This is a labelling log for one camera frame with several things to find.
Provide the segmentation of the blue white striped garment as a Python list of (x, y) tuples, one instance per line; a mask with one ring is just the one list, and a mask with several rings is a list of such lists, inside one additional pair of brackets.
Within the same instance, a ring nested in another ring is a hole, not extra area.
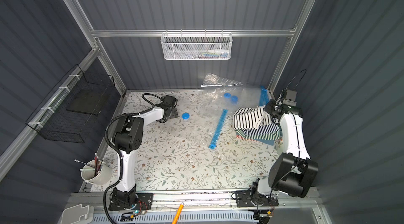
[(259, 126), (257, 129), (236, 129), (237, 135), (242, 136), (262, 136), (264, 138), (271, 138), (277, 140), (282, 138), (282, 130), (279, 125), (269, 124)]

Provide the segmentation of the black white striped garment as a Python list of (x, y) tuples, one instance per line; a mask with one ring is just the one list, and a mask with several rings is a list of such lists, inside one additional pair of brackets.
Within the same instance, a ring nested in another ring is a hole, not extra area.
[(239, 108), (233, 115), (233, 123), (235, 129), (258, 129), (270, 125), (271, 117), (265, 112), (264, 106)]

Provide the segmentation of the clear vacuum bag blue zipper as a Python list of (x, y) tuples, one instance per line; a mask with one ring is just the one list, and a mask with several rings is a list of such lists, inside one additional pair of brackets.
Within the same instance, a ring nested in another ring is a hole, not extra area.
[(244, 87), (251, 86), (239, 81), (230, 80), (220, 77), (215, 74), (207, 74), (202, 82), (201, 88), (204, 93), (204, 98), (208, 100), (208, 104), (213, 108), (228, 109), (229, 112), (235, 112), (241, 107), (239, 102), (233, 104), (230, 98), (225, 98), (225, 93), (230, 93), (231, 96), (239, 96)]

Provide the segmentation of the green white striped garment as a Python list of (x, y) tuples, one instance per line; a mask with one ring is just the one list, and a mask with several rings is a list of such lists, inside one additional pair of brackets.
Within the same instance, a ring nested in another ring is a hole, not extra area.
[(271, 138), (264, 138), (262, 136), (243, 136), (243, 137), (253, 139), (254, 141), (258, 141), (258, 139), (272, 140)]

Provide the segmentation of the grey blue ribbed garment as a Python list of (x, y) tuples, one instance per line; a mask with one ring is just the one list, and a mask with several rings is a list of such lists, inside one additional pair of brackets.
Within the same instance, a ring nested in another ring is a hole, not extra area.
[(258, 139), (259, 142), (273, 146), (275, 144), (274, 140), (263, 140), (263, 139)]

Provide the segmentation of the red white striped tank top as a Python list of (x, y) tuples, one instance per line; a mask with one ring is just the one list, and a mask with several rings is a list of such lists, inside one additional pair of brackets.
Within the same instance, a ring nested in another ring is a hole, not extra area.
[(241, 135), (236, 135), (236, 137), (239, 138), (239, 139), (243, 139), (243, 140), (253, 140), (253, 139), (250, 139), (250, 138), (245, 138), (245, 137), (243, 137)]

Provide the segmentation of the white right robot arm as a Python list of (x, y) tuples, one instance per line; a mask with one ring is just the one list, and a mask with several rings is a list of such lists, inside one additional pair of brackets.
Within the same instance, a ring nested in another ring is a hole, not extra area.
[(311, 160), (303, 134), (302, 110), (296, 106), (297, 92), (282, 90), (278, 100), (271, 99), (264, 111), (278, 120), (282, 130), (282, 153), (269, 175), (255, 181), (251, 196), (270, 197), (281, 191), (291, 197), (306, 197), (318, 173), (318, 164)]

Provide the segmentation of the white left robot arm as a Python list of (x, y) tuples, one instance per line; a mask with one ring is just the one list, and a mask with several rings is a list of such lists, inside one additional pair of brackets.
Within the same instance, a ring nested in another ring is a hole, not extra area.
[(138, 112), (116, 116), (105, 130), (107, 145), (118, 155), (119, 177), (114, 184), (117, 190), (130, 192), (135, 189), (136, 181), (133, 173), (137, 150), (143, 141), (144, 127), (154, 123), (166, 123), (171, 118), (177, 118), (178, 99), (165, 95), (159, 97), (151, 93), (143, 93), (143, 100), (151, 108)]

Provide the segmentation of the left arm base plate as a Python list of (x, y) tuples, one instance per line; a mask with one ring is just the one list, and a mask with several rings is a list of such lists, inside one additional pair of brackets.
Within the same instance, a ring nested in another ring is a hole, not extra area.
[(108, 210), (124, 211), (124, 210), (150, 210), (153, 203), (153, 193), (135, 193), (114, 191), (110, 196)]

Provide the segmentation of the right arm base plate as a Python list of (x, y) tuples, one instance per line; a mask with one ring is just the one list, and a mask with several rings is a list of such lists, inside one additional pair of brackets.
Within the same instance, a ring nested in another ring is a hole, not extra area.
[(253, 194), (251, 189), (248, 190), (239, 190), (231, 195), (232, 200), (236, 201), (236, 205), (238, 208), (247, 208), (247, 207), (269, 207), (275, 208), (279, 206), (279, 202), (277, 196), (272, 194), (269, 196), (264, 196), (261, 194)]

